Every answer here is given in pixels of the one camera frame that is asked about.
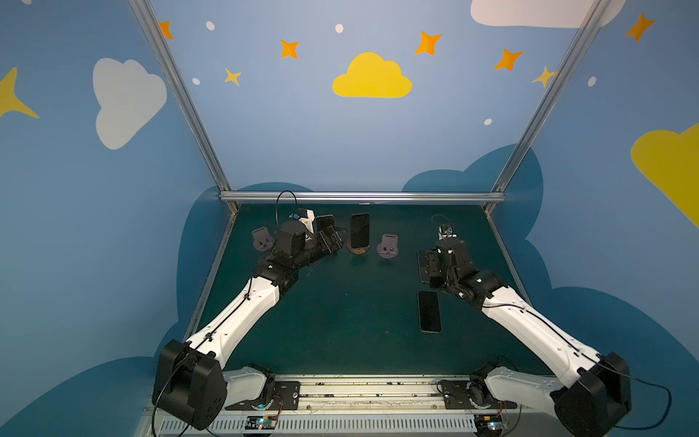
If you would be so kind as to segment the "light blue phone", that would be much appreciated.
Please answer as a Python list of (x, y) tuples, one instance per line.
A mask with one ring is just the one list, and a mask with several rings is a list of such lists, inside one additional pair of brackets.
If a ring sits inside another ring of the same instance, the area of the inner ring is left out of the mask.
[(420, 330), (427, 333), (442, 332), (442, 316), (438, 294), (435, 291), (418, 292)]

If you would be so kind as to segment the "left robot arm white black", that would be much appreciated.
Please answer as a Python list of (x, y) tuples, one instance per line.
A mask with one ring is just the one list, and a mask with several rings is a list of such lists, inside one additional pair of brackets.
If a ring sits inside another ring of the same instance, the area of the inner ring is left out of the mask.
[(233, 351), (256, 322), (297, 282), (300, 270), (343, 246), (331, 215), (284, 222), (241, 292), (209, 324), (184, 342), (172, 340), (158, 358), (152, 404), (197, 430), (208, 428), (227, 406), (267, 410), (275, 376), (249, 364), (226, 376)]

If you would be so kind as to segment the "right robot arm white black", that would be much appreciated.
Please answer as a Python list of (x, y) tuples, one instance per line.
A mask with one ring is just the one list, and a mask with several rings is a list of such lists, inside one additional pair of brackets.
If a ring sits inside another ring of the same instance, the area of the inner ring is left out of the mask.
[(497, 275), (477, 269), (465, 243), (439, 239), (420, 257), (433, 289), (473, 305), (517, 338), (552, 371), (544, 377), (490, 366), (471, 375), (469, 396), (482, 408), (514, 402), (556, 418), (575, 436), (604, 436), (632, 409), (630, 367), (579, 342), (527, 303)]

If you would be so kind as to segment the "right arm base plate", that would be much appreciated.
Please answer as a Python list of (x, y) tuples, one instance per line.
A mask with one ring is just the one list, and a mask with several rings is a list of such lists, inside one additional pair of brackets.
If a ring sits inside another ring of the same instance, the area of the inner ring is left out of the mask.
[(517, 409), (515, 402), (496, 400), (480, 380), (440, 380), (437, 391), (442, 395), (447, 410), (500, 410)]

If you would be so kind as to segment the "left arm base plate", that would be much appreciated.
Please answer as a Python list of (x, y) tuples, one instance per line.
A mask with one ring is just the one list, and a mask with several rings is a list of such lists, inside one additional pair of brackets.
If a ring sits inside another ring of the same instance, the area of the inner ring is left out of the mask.
[(264, 397), (256, 400), (233, 402), (224, 407), (226, 411), (262, 411), (272, 412), (280, 409), (282, 411), (296, 411), (300, 403), (300, 382), (298, 381), (276, 381), (274, 388), (270, 391), (269, 400)]

